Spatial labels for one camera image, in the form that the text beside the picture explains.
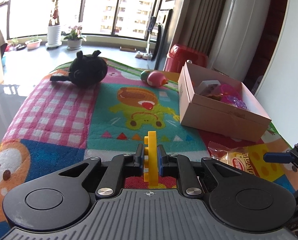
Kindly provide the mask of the small pink planter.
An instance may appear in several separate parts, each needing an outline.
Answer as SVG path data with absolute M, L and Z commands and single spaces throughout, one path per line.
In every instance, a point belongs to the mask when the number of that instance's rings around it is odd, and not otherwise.
M 35 50 L 40 47 L 41 42 L 42 42 L 42 39 L 35 38 L 35 39 L 29 40 L 29 41 L 25 41 L 25 45 L 28 50 Z

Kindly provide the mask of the grey curtain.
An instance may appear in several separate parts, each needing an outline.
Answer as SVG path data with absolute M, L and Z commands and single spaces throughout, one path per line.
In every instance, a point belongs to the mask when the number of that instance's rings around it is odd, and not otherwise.
M 184 0 L 172 44 L 209 54 L 225 0 Z

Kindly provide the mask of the black plush toy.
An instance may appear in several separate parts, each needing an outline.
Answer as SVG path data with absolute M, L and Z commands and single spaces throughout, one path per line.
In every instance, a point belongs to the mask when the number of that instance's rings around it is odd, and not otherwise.
M 89 88 L 100 83 L 108 72 L 108 65 L 99 56 L 100 54 L 99 50 L 94 51 L 90 55 L 84 55 L 81 50 L 78 51 L 76 58 L 69 66 L 68 74 L 54 74 L 50 77 L 50 81 L 70 81 L 79 88 Z

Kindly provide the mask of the colourful cartoon play mat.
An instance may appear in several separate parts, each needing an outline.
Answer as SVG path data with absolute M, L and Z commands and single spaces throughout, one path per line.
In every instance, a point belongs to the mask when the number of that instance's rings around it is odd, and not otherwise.
M 239 148 L 249 154 L 257 176 L 298 190 L 294 165 L 263 161 L 268 151 L 288 149 L 274 126 L 258 142 L 182 126 L 176 91 L 151 88 L 110 65 L 90 89 L 44 77 L 19 108 L 0 142 L 0 238 L 10 229 L 2 201 L 12 188 L 93 156 L 107 161 L 134 152 L 149 131 L 156 131 L 167 153 L 192 161 L 208 155 L 211 145 Z

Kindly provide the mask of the packaged yellow bread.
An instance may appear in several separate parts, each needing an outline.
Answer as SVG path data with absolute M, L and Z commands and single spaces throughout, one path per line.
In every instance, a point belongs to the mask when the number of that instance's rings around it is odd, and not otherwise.
M 238 170 L 261 178 L 269 176 L 269 169 L 263 161 L 263 156 L 268 151 L 265 144 L 227 148 L 216 142 L 210 142 L 208 144 L 208 150 L 213 159 L 221 161 Z

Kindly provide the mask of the tall white plant pot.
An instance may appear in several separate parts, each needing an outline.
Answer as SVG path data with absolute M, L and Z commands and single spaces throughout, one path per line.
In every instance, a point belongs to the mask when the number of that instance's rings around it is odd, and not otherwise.
M 47 49 L 57 48 L 62 45 L 60 25 L 48 26 L 47 30 Z

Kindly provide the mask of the cardboard box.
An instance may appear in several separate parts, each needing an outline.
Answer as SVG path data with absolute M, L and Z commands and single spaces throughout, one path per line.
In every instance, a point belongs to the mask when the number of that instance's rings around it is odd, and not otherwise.
M 202 81 L 217 80 L 241 95 L 247 109 L 196 93 Z M 217 71 L 185 63 L 178 80 L 180 124 L 227 137 L 257 142 L 271 119 L 249 89 L 240 81 Z

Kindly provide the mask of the yellow toy building brick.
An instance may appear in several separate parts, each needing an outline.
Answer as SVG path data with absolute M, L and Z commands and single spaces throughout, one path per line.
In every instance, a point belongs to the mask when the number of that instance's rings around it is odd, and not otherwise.
M 155 188 L 159 185 L 156 131 L 149 131 L 147 136 L 144 137 L 143 177 L 149 188 Z

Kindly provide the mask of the pink flower pot plant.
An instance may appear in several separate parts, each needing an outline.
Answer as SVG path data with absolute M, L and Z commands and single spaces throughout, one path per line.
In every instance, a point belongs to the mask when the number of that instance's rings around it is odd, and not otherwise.
M 82 42 L 86 41 L 86 37 L 82 35 L 82 26 L 74 25 L 69 27 L 69 33 L 65 35 L 64 40 L 67 42 L 68 50 L 77 50 L 82 46 Z

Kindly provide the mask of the grey rectangular block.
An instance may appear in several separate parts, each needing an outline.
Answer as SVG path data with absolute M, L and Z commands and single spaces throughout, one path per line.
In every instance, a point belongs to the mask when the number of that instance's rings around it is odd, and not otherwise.
M 196 93 L 199 95 L 208 95 L 221 83 L 218 80 L 204 80 L 196 87 Z

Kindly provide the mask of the pink plastic toy mirror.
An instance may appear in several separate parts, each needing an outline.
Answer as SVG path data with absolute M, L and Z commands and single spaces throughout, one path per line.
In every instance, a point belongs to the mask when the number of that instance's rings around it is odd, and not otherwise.
M 220 85 L 219 94 L 221 96 L 220 102 L 227 103 L 237 108 L 247 110 L 247 106 L 242 100 L 241 95 L 231 85 L 227 85 L 227 84 Z

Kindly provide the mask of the white slippers pair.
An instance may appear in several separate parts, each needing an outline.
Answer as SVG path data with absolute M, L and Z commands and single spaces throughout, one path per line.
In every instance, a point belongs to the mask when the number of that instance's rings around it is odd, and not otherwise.
M 151 53 L 143 53 L 141 51 L 137 51 L 135 54 L 136 59 L 144 59 L 144 60 L 151 60 L 152 54 Z

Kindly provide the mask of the white air conditioner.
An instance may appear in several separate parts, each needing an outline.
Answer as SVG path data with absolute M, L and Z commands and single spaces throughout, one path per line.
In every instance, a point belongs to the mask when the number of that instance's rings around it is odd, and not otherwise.
M 243 81 L 258 47 L 271 0 L 225 0 L 208 68 Z

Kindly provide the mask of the pink round toy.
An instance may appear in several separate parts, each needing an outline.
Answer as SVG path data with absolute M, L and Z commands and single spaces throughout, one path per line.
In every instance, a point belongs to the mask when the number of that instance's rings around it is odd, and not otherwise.
M 151 87 L 161 87 L 168 84 L 168 79 L 158 71 L 144 70 L 140 74 L 140 79 Z

